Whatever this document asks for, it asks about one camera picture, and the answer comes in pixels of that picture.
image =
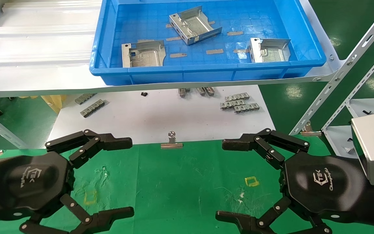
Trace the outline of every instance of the metal strip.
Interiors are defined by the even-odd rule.
[[[359,91],[359,89],[362,87],[363,84],[365,84],[365,82],[370,78],[370,76],[373,74],[374,72],[374,65],[372,68],[370,68],[370,70],[366,73],[366,75],[360,80],[360,82],[357,84],[357,86],[350,92],[349,96],[347,96],[347,98],[341,103],[341,105],[339,106],[339,108],[337,108],[337,110],[333,113],[333,115],[328,119],[328,121],[324,124],[324,126],[322,126],[321,130],[324,131],[330,124],[331,122],[334,120],[334,118],[340,113],[340,111],[347,105],[347,108],[349,109],[350,113],[353,115],[353,113],[351,112],[351,107],[349,104],[350,100],[352,99],[352,97]]]
[[[351,68],[356,64],[356,62],[363,56],[365,51],[370,47],[370,45],[374,42],[374,23],[369,28],[369,30],[365,33],[362,39],[359,41],[357,46],[353,49],[350,53],[349,57],[344,61],[344,65],[339,68],[336,72],[326,77],[332,77],[330,82],[324,87],[321,93],[317,96],[314,102],[310,105],[301,119],[297,122],[294,128],[291,130],[290,135],[295,135],[300,132],[302,127],[306,124],[308,120],[316,113],[318,108],[324,103],[324,101],[330,96],[333,90],[337,87],[337,85],[343,80],[346,74],[351,70]]]

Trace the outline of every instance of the metal shelf frame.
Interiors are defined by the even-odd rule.
[[[350,149],[353,147],[351,142],[347,142],[347,139],[352,137],[352,131],[350,126],[330,126],[330,124],[344,108],[347,108],[353,118],[365,116],[369,114],[370,111],[371,114],[374,113],[374,98],[353,99],[354,95],[371,77],[373,72],[374,65],[321,128],[321,131],[324,133],[325,137],[333,148],[334,153],[338,156],[357,157],[356,153],[353,151],[351,151],[350,154],[346,152],[348,148]]]
[[[6,13],[13,15],[15,12],[21,13],[21,10],[27,9],[29,1],[24,3],[9,3],[5,6],[7,0],[0,0],[0,18],[6,16]],[[37,10],[39,4],[45,4],[45,10],[49,6],[50,10],[73,10],[77,9],[100,9],[100,0],[77,1],[78,4],[62,5],[60,9],[57,5],[53,5],[54,0],[46,0],[43,2],[32,3],[31,10]],[[233,86],[233,85],[264,85],[264,84],[278,84],[278,83],[306,83],[306,82],[324,82],[326,86],[321,93],[316,97],[307,111],[303,114],[300,120],[296,123],[290,135],[298,134],[303,126],[316,113],[322,103],[333,92],[337,85],[342,81],[346,74],[356,64],[359,58],[374,42],[374,23],[358,42],[356,47],[349,54],[347,59],[339,60],[333,45],[330,42],[327,34],[322,28],[312,6],[308,0],[300,0],[301,5],[307,18],[309,19],[319,41],[324,49],[324,52],[329,57],[326,64],[319,68],[313,68],[305,77],[297,77],[291,79],[275,79],[275,80],[250,80],[250,81],[235,81],[235,82],[214,82],[214,83],[160,83],[160,84],[140,84],[129,86],[106,86],[100,77],[95,77],[89,72],[89,59],[91,47],[82,48],[78,53],[71,53],[65,55],[63,51],[50,52],[51,56],[45,58],[40,56],[36,58],[32,51],[28,53],[22,52],[20,55],[13,55],[10,58],[0,58],[0,97],[16,97],[16,96],[32,96],[32,95],[69,95],[79,93],[94,93],[94,92],[120,92],[120,91],[135,91],[135,90],[151,90],[151,89],[174,89],[174,88],[189,88],[197,86]],[[81,35],[84,31],[85,35],[94,34],[95,22],[92,25],[85,25],[85,28],[72,28],[61,37],[56,34],[56,38],[67,38],[69,36]],[[5,30],[3,24],[0,23],[0,39],[3,37],[9,40],[10,37],[27,37],[28,36],[46,36],[45,38],[52,39],[52,31],[44,28],[38,32],[33,32],[35,25],[27,25],[27,27],[19,27],[15,30],[8,28]],[[52,65],[53,59],[63,58],[61,66],[58,64]],[[24,63],[23,60],[31,61],[31,64]],[[1,64],[16,64],[16,67],[2,67]]]

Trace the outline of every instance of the metal clip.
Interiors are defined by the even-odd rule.
[[[180,97],[184,98],[186,96],[186,89],[178,89],[178,94],[180,95]]]
[[[209,96],[214,96],[214,89],[212,87],[204,87]]]
[[[206,95],[205,89],[203,89],[203,88],[196,88],[196,89],[200,93],[200,95],[202,95],[202,96]]]
[[[171,131],[168,133],[168,143],[162,143],[161,149],[178,149],[183,148],[183,143],[175,142],[175,132]]]
[[[249,99],[250,96],[247,92],[244,92],[244,93],[239,93],[239,94],[234,94],[234,95],[230,95],[230,96],[227,96],[227,97],[224,97],[224,99],[227,101],[227,102],[230,102],[230,101],[235,101],[235,100],[247,100]]]

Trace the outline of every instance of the printed logo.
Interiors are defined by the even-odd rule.
[[[30,168],[31,168],[31,166],[27,166],[27,168],[22,173],[20,188],[24,187],[25,179],[30,179],[29,183],[31,183],[31,182],[34,183],[35,179],[40,177],[40,174],[41,174],[42,170],[40,170],[38,168],[28,170]]]
[[[322,173],[321,170],[316,170],[316,172],[313,173],[314,182],[321,186],[329,182],[330,185],[328,189],[333,191],[333,178],[331,177],[331,173],[326,167],[324,168],[324,171],[325,173]]]

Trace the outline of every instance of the white shelf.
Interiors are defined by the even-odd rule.
[[[353,118],[366,116],[363,111],[371,111],[374,114],[374,98],[352,99],[346,104],[346,107],[352,114]]]
[[[178,142],[239,138],[244,132],[260,132],[274,128],[268,109],[257,85],[216,87],[213,97],[202,97],[191,89],[185,98],[177,89],[99,93],[78,105],[70,95],[65,101],[49,141],[90,129],[112,133],[115,137],[131,137],[134,144],[168,142],[174,131]],[[235,114],[232,109],[220,110],[224,97],[248,92],[246,103],[258,103],[260,110]],[[80,115],[89,105],[102,99],[108,104],[87,118]]]
[[[164,83],[106,86],[89,72],[100,0],[23,0],[6,4],[0,15],[0,97],[173,89],[198,86],[313,82],[343,64],[308,0],[300,0],[327,56],[306,77],[217,83]],[[331,77],[324,77],[328,82]]]
[[[324,131],[324,135],[337,156],[357,158],[357,154],[354,149],[350,153],[347,153],[344,149],[354,147],[352,141],[347,141],[349,138],[352,138],[352,127],[350,125],[328,126]]]

